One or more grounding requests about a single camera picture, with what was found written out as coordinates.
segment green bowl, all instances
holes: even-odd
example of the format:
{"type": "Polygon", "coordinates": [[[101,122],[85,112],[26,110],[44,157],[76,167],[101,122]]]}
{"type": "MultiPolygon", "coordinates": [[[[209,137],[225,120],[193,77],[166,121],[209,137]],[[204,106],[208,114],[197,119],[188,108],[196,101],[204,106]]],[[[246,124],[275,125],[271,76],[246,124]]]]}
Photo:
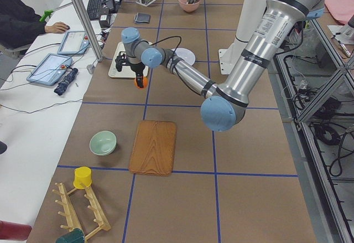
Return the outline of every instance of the green bowl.
{"type": "Polygon", "coordinates": [[[90,150],[98,156],[106,156],[113,152],[117,144],[116,135],[111,131],[97,132],[90,140],[90,150]]]}

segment pink bowl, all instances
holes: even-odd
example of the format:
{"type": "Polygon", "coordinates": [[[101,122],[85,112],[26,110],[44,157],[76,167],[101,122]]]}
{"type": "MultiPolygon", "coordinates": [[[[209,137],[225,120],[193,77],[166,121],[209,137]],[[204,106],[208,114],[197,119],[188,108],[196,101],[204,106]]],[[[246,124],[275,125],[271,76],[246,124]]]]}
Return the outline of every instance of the pink bowl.
{"type": "Polygon", "coordinates": [[[200,0],[196,3],[193,4],[188,4],[187,0],[178,0],[179,6],[185,11],[185,12],[193,12],[196,9],[198,9],[200,0]]]}

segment keyboard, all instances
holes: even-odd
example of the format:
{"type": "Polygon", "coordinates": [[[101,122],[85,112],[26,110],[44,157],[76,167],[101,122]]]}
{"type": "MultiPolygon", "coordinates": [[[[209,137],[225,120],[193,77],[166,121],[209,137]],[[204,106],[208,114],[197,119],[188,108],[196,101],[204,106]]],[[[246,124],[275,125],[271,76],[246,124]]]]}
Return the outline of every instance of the keyboard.
{"type": "Polygon", "coordinates": [[[87,14],[90,20],[98,20],[103,0],[88,0],[87,14]]]}

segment dark red cylinder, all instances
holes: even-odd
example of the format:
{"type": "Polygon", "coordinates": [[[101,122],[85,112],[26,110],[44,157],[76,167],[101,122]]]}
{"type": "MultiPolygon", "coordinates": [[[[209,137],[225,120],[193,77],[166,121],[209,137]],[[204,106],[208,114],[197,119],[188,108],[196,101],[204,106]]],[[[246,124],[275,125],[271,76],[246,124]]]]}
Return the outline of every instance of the dark red cylinder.
{"type": "Polygon", "coordinates": [[[0,221],[0,239],[23,241],[28,238],[31,230],[30,225],[0,221]]]}

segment white plate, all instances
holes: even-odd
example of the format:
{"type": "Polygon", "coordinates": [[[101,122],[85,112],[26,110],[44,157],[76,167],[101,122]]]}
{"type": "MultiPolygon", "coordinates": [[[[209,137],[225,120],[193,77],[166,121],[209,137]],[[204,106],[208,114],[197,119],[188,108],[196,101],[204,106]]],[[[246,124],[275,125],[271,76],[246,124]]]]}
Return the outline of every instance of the white plate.
{"type": "Polygon", "coordinates": [[[195,62],[195,55],[192,51],[186,48],[177,48],[177,56],[183,58],[189,65],[193,65],[195,62]]]}

